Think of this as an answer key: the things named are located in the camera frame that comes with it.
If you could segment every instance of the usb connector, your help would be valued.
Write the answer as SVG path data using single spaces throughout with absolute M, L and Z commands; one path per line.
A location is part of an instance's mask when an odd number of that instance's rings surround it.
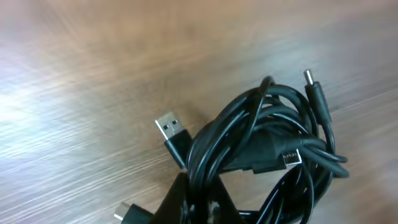
M 185 161 L 192 143 L 191 135 L 182 127 L 180 120 L 173 112 L 163 115 L 155 120 L 155 123 L 166 139 L 164 142 L 165 146 L 180 169 L 186 169 Z

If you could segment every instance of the usb-a plug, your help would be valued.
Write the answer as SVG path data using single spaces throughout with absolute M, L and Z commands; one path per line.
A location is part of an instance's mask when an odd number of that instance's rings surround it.
M 186 169 L 185 161 L 192 143 L 191 135 L 183 128 L 177 115 L 173 112 L 163 115 L 155 120 L 155 123 L 166 139 L 165 146 L 180 169 Z

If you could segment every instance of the bundle of black cable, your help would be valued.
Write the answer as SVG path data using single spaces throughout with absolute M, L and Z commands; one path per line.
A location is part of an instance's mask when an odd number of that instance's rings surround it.
M 197 134 L 187 158 L 191 195 L 201 195 L 214 176 L 229 171 L 224 168 L 231 161 L 239 164 L 241 156 L 258 159 L 266 151 L 277 157 L 298 149 L 303 162 L 277 183 L 258 211 L 256 223 L 308 223 L 332 179 L 349 174 L 339 165 L 346 162 L 345 157 L 335 155 L 331 118 L 322 88 L 319 82 L 312 81 L 309 70 L 305 75 L 308 100 L 297 90 L 276 85 L 271 77 L 266 77 L 260 87 L 239 95 Z M 288 99 L 295 110 L 285 106 L 280 96 Z M 318 125 L 323 128 L 326 142 L 319 138 Z M 267 136 L 267 148 L 248 150 L 251 141 L 261 136 Z

